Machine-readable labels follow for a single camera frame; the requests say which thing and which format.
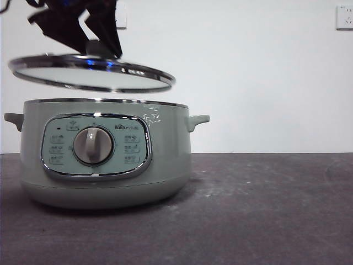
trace button label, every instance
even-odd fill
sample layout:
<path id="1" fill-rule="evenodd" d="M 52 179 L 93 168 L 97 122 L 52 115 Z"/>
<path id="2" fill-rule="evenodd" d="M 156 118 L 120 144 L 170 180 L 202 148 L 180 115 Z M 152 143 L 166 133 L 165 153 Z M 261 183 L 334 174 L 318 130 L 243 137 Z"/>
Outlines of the button label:
<path id="1" fill-rule="evenodd" d="M 64 143 L 64 136 L 63 135 L 52 135 L 50 137 L 50 142 L 52 144 L 63 144 Z"/>
<path id="2" fill-rule="evenodd" d="M 68 125 L 66 125 L 66 130 L 67 131 L 78 131 L 79 125 L 76 123 L 76 121 L 70 121 L 70 123 Z"/>
<path id="3" fill-rule="evenodd" d="M 63 165 L 63 156 L 52 156 L 49 159 L 49 163 L 52 165 Z"/>
<path id="4" fill-rule="evenodd" d="M 137 137 L 135 134 L 125 135 L 124 140 L 126 143 L 140 142 L 140 138 Z"/>
<path id="5" fill-rule="evenodd" d="M 139 163 L 140 157 L 138 156 L 125 156 L 125 164 L 136 164 Z"/>
<path id="6" fill-rule="evenodd" d="M 49 153 L 55 154 L 55 153 L 63 153 L 63 147 L 61 145 L 57 146 L 51 146 L 49 148 Z"/>
<path id="7" fill-rule="evenodd" d="M 138 145 L 126 145 L 124 153 L 140 153 L 140 147 Z"/>

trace brand logo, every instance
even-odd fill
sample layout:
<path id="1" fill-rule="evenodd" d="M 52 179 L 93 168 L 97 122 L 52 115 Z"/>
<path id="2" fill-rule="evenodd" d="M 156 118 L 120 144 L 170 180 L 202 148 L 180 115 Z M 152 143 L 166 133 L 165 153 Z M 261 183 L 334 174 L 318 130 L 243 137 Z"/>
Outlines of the brand logo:
<path id="1" fill-rule="evenodd" d="M 137 126 L 125 126 L 125 125 L 122 125 L 122 124 L 119 124 L 119 125 L 116 125 L 115 126 L 115 130 L 138 130 L 138 127 Z"/>

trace control panel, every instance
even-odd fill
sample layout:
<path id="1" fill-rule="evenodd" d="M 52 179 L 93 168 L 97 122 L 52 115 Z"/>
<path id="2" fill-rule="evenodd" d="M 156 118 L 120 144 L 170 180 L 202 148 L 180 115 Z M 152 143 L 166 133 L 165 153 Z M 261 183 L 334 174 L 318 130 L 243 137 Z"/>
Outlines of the control panel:
<path id="1" fill-rule="evenodd" d="M 135 176 L 152 159 L 148 126 L 129 115 L 59 115 L 45 126 L 41 158 L 48 171 L 65 179 Z"/>

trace cooker rim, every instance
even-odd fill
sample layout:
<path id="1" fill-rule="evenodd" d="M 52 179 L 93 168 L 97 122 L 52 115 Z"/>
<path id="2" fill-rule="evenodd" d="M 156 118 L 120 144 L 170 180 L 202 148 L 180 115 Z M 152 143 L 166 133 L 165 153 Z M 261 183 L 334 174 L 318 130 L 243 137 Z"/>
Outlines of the cooker rim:
<path id="1" fill-rule="evenodd" d="M 96 102 L 96 103 L 131 103 L 131 104 L 150 104 L 150 105 L 164 105 L 179 108 L 189 107 L 187 105 L 172 103 L 172 102 L 161 102 L 152 100 L 140 100 L 140 99 L 112 99 L 112 98 L 46 98 L 46 99 L 32 99 L 27 100 L 24 104 L 35 104 L 35 103 L 59 103 L 59 102 Z"/>

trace cooker handle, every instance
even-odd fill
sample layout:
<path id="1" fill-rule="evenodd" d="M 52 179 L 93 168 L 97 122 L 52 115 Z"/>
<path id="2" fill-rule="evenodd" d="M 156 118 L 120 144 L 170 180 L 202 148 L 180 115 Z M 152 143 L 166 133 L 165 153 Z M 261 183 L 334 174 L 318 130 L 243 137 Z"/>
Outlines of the cooker handle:
<path id="1" fill-rule="evenodd" d="M 210 121 L 209 115 L 194 115 L 188 118 L 188 132 L 192 133 L 195 126 L 200 123 L 208 123 Z"/>
<path id="2" fill-rule="evenodd" d="M 4 119 L 16 125 L 18 131 L 22 131 L 23 114 L 5 113 Z"/>

